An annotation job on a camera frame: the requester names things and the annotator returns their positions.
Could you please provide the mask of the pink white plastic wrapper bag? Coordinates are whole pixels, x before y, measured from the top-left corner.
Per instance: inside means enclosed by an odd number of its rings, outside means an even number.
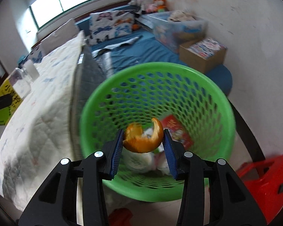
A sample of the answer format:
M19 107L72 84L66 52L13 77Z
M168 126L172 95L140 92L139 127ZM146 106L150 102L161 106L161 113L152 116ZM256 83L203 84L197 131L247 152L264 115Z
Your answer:
M153 134L153 128L144 131L140 124L133 123L127 127L126 135L127 133L150 138ZM155 171L162 176L171 175L162 142L149 153L133 153L123 148L122 155L124 164L134 173Z

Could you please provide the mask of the orange peel piece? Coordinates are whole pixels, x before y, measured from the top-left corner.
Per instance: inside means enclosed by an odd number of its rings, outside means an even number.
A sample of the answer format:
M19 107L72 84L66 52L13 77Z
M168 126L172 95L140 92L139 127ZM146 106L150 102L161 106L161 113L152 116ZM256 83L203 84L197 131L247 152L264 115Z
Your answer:
M164 138L164 128L157 118L152 118L151 121L153 133L150 137L143 134L142 126L138 123L127 126L123 140L125 149L133 153L149 153L160 146Z

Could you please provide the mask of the yellow green snack packet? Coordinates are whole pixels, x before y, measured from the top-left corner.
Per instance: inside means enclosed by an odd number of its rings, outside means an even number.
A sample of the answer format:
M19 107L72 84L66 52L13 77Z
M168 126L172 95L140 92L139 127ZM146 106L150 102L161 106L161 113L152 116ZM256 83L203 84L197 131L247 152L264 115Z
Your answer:
M19 108L20 104L23 102L18 94L14 91L9 80L6 79L0 86L0 96L10 94L13 97L12 104L7 108L0 110L0 138L10 121L11 117L14 115L15 111Z

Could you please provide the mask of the clear plastic bottle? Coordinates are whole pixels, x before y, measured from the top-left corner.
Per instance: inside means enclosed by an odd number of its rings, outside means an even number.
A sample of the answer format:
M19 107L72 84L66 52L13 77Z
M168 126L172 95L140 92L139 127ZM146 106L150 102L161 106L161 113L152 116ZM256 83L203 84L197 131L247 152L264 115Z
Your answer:
M27 60L14 69L8 80L18 96L24 99L31 92L31 84L39 76L39 72L32 60Z

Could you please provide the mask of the red plastic stool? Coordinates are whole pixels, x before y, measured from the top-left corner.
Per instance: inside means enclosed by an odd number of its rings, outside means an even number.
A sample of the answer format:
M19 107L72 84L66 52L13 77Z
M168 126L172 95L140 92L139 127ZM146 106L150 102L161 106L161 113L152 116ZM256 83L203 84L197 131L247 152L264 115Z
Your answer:
M245 163L237 174L270 224L283 208L283 155Z

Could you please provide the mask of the butterfly pillow far left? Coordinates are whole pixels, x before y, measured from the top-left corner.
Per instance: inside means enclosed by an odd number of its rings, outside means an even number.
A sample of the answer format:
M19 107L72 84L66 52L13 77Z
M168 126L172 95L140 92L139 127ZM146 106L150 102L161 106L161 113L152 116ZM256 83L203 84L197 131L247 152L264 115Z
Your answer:
M28 55L22 55L18 60L18 68L22 68L24 63L28 60L31 60L33 64L41 63L45 52L43 50L42 44L37 45Z

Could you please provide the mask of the red snack packet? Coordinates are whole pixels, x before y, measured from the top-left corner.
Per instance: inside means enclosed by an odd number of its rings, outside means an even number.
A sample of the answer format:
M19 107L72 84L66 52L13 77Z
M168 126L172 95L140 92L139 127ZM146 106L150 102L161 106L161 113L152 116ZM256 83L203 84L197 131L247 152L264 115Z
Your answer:
M186 150L189 150L194 144L188 132L182 126L177 118L170 114L160 120L164 129L168 129L173 140L183 144Z

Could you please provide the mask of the beige plain pillow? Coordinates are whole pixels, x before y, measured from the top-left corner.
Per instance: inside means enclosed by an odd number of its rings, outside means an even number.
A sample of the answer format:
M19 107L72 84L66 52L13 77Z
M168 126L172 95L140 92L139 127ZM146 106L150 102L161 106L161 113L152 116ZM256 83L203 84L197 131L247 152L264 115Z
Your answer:
M45 55L75 38L79 32L80 30L76 25L75 20L70 19L41 41L41 46Z

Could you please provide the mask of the butterfly pillow near toys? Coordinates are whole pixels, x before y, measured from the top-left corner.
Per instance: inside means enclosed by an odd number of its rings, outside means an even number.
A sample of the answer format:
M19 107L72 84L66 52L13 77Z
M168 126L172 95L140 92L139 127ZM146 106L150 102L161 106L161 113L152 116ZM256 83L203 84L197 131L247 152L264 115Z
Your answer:
M130 10L91 13L88 44L97 45L106 40L130 35L134 21L134 14Z

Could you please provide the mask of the green plastic mesh basket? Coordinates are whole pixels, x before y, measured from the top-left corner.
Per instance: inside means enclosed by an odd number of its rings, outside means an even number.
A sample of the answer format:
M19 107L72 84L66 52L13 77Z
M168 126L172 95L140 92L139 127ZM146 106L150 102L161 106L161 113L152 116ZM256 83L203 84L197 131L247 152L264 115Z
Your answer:
M167 62L131 66L96 88L80 117L82 154L100 150L133 122L148 128L167 114L191 137L191 152L209 161L231 156L236 127L226 95L204 74Z

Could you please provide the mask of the brown cardboard box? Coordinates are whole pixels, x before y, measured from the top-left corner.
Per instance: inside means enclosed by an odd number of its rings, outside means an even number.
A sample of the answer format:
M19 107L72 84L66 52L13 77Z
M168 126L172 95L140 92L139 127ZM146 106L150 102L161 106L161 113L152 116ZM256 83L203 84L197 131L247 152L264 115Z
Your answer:
M179 59L189 67L207 73L224 63L228 48L212 37L185 42L179 46Z

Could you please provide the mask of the colourful book in box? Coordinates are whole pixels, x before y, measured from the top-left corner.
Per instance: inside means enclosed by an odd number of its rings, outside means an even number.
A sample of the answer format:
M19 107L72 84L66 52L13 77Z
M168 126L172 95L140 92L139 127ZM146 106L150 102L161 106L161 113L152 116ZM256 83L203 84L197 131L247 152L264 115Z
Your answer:
M203 59L208 59L217 55L219 52L225 52L227 47L220 44L214 38L208 37L192 44L188 47L188 50Z

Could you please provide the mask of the clear plastic storage bin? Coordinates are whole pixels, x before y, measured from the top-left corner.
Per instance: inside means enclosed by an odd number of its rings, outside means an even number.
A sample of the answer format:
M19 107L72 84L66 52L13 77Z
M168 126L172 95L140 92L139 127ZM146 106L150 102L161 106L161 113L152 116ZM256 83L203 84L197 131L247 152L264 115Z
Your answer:
M169 22L167 18L172 11L149 14L152 32L157 41L177 54L184 42L202 38L206 34L208 22L200 17L195 21Z

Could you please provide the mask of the orange fox plush toy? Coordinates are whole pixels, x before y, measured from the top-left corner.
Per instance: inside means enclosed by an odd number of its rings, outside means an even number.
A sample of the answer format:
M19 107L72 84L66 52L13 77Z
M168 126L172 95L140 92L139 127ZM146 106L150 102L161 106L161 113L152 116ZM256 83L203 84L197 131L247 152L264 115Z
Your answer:
M154 0L155 12L166 12L168 10L166 3L166 0Z

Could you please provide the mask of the patterned cloth in bin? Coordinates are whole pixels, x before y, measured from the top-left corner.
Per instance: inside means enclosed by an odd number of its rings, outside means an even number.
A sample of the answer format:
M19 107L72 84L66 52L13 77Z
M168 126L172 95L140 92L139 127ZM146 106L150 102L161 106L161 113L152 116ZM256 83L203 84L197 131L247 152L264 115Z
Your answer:
M183 21L195 21L196 18L192 13L176 10L171 12L170 16L167 18L169 22L183 22Z

